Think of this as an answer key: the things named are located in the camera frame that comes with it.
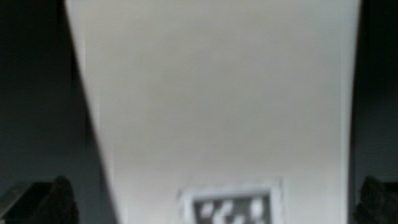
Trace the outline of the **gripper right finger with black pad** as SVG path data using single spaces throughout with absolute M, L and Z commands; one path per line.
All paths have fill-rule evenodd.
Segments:
M 387 191 L 382 181 L 368 176 L 355 206 L 355 224 L 398 224 L 398 194 Z

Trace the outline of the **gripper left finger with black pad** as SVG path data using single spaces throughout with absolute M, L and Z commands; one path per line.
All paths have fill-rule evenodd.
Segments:
M 71 181 L 19 182 L 0 196 L 0 224 L 80 224 Z

